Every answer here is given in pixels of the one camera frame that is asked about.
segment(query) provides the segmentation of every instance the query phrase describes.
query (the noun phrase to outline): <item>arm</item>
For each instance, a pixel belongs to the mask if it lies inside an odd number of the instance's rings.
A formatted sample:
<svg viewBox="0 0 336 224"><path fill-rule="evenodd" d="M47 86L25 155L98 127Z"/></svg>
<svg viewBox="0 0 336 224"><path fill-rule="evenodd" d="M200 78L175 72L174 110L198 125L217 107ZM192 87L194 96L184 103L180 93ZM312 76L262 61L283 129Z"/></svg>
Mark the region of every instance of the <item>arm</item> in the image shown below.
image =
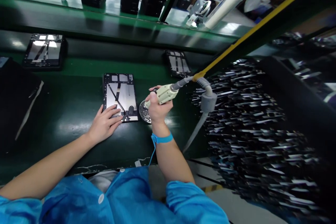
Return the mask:
<svg viewBox="0 0 336 224"><path fill-rule="evenodd" d="M154 92L151 92L146 100L150 100L149 115L152 120L153 133L158 137L169 136L170 131L164 121L173 107L173 102L169 101L159 105ZM168 182L181 181L195 184L190 168L174 139L168 143L156 144L156 156L159 167Z"/></svg>
<svg viewBox="0 0 336 224"><path fill-rule="evenodd" d="M102 105L86 134L21 173L0 189L0 196L10 200L44 198L79 159L93 146L111 136L121 124L122 116L110 119L120 111L114 108L115 106L111 106L103 111Z"/></svg>

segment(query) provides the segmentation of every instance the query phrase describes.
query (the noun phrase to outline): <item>yellow pole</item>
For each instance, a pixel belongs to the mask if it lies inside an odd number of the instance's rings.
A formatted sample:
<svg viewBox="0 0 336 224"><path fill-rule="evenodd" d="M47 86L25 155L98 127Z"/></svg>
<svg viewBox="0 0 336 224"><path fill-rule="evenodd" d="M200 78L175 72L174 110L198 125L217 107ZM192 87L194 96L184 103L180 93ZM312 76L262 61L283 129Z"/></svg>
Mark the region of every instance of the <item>yellow pole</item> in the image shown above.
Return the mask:
<svg viewBox="0 0 336 224"><path fill-rule="evenodd" d="M201 72L194 75L193 81L197 81L198 78L204 77L204 75L211 68L214 67L219 61L221 61L226 55L228 55L233 49L235 49L240 43L250 37L253 33L255 33L258 29L260 29L264 24L266 24L269 20L275 17L280 11L285 9L288 5L290 5L295 0L285 0L282 4L280 4L277 8L275 8L270 14L264 17L256 26L254 26L251 30L249 30L243 37L241 37L235 44L231 45L225 52L223 52L220 56L218 56L210 65L208 65Z"/></svg>

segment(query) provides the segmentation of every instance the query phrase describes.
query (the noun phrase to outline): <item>cable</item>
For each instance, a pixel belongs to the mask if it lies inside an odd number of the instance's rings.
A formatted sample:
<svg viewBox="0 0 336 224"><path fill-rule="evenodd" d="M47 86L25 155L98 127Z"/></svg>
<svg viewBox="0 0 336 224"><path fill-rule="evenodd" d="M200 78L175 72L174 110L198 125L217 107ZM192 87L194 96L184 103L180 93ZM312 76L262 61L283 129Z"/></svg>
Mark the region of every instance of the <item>cable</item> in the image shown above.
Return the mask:
<svg viewBox="0 0 336 224"><path fill-rule="evenodd" d="M149 161L149 164L148 164L148 166L150 166L150 165L151 165L152 158L153 158L153 155L154 155L154 153L155 153L155 150L156 150L156 146L155 146L155 142L154 142L154 141L153 141L153 144L154 144L154 150L153 150L152 156L150 157L150 161Z"/></svg>
<svg viewBox="0 0 336 224"><path fill-rule="evenodd" d="M215 110L217 95L212 92L212 88L210 83L204 78L201 77L197 80L197 83L205 89L205 93L202 94L202 100L201 100L201 110L203 111L203 114L201 118L199 119L193 133L191 134L188 142L186 143L183 153L189 148L191 143L193 142L194 138L196 137L197 133L199 132L200 128L202 127L203 123L207 119L210 112Z"/></svg>
<svg viewBox="0 0 336 224"><path fill-rule="evenodd" d="M184 152L189 148L189 146L190 146L191 143L193 142L194 138L196 137L197 133L198 133L199 130L201 129L203 123L204 123L205 120L207 119L208 115L209 115L209 113L203 113L203 114L202 114L202 116L201 116L201 118L199 119L199 121L198 121L198 123L197 123L197 125L196 125L196 127L195 127L195 129L194 129L194 131L193 131L193 133L191 134L191 136L190 136L188 142L186 143L186 145L185 145L185 147L184 147L182 153L184 153Z"/></svg>

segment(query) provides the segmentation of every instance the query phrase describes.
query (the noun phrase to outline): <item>person's left hand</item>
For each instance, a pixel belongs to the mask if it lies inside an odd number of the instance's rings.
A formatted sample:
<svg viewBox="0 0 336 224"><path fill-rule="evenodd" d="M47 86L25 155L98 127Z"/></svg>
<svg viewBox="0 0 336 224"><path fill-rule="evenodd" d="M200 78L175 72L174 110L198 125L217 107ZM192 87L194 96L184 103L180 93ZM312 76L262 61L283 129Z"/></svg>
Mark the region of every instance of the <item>person's left hand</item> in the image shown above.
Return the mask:
<svg viewBox="0 0 336 224"><path fill-rule="evenodd" d="M122 123L121 119L123 116L110 118L120 112L120 109L114 109L115 107L116 106L113 105L103 111L103 105L100 106L89 131L86 133L86 136L92 140L94 144L98 144L111 136L115 129Z"/></svg>

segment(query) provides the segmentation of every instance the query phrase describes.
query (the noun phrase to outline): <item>white cylinder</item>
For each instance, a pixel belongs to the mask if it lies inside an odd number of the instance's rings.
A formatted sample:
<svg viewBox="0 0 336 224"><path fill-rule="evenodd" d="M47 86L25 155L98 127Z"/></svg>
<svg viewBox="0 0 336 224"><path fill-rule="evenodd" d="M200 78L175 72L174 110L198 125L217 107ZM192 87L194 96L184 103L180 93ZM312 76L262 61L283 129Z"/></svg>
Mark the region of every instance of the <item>white cylinder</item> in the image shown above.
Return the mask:
<svg viewBox="0 0 336 224"><path fill-rule="evenodd" d="M235 8L242 0L225 0L218 10L205 22L205 26L209 29L218 24L233 8Z"/></svg>

